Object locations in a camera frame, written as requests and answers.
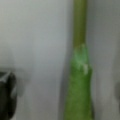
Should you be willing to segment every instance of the stalk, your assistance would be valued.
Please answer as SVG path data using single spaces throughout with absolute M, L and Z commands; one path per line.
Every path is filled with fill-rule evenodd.
M 74 41 L 64 120 L 93 120 L 86 36 L 87 0 L 74 0 Z

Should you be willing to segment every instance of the white wall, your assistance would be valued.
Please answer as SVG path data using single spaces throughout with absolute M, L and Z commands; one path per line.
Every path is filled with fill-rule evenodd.
M 113 97 L 119 80 L 119 5 L 119 0 L 89 0 L 88 5 L 97 120 L 119 119 Z M 72 0 L 0 0 L 0 67 L 18 77 L 17 120 L 58 119 L 71 41 Z
M 71 33 L 68 0 L 0 0 L 0 67 L 18 77 L 17 120 L 56 120 Z
M 87 41 L 94 68 L 97 120 L 119 120 L 115 98 L 115 86 L 120 82 L 119 0 L 89 0 Z

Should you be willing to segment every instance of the dark object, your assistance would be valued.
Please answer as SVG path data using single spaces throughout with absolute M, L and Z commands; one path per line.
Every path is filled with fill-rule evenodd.
M 10 120 L 16 106 L 16 78 L 13 73 L 0 72 L 0 120 Z

